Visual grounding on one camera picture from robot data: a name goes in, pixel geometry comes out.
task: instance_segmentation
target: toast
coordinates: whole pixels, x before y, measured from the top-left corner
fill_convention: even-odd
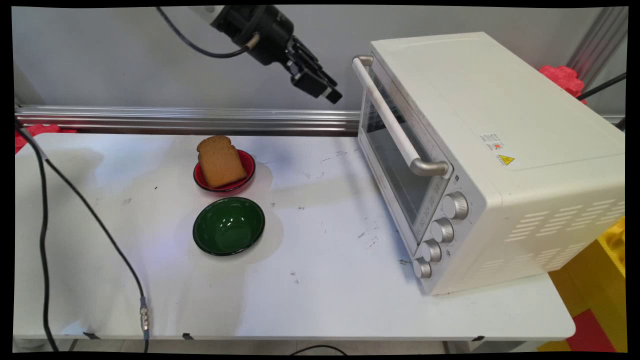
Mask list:
[[[217,188],[247,177],[236,147],[226,136],[212,136],[198,144],[198,162],[207,185]]]

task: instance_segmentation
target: oven glass window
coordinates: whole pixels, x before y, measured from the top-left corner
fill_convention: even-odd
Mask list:
[[[388,92],[383,88],[378,77],[373,71],[370,71],[369,74],[422,160],[432,161],[391,96],[389,96]],[[416,240],[420,241],[426,226],[418,226],[418,224],[416,224],[418,220],[417,217],[421,212],[421,207],[425,206],[425,200],[429,193],[429,184],[433,178],[418,176],[409,169],[409,166],[404,162],[400,150],[391,138],[387,127],[368,97],[364,111],[362,131],[365,132],[369,139],[369,143],[385,173],[385,177],[407,221],[412,227]]]

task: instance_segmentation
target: warning label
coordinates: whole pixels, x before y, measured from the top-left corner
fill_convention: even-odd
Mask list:
[[[509,165],[513,160],[515,160],[514,158],[510,158],[509,156],[505,156],[505,155],[498,155],[500,156],[500,160],[502,160],[502,162],[505,165]]]
[[[500,140],[497,134],[491,133],[480,135],[480,140],[484,142],[490,151],[504,149],[504,143],[502,143],[502,140]]]

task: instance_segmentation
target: toaster oven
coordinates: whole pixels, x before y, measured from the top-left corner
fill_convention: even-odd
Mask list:
[[[485,33],[371,43],[358,141],[430,295],[561,268],[625,212],[625,135]]]

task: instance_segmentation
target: red bowl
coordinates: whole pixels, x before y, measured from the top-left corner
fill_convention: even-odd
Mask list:
[[[199,187],[207,190],[208,192],[223,193],[241,188],[246,183],[248,183],[255,174],[255,160],[253,160],[253,157],[251,157],[251,155],[242,150],[238,150],[238,156],[240,156],[240,162],[242,163],[244,171],[246,171],[246,178],[234,181],[233,183],[226,184],[224,186],[219,186],[217,188],[210,188],[209,185],[207,185],[207,181],[204,179],[204,174],[202,173],[200,163],[198,162],[196,164],[196,167],[193,169],[193,179],[196,181],[196,184],[198,184]]]

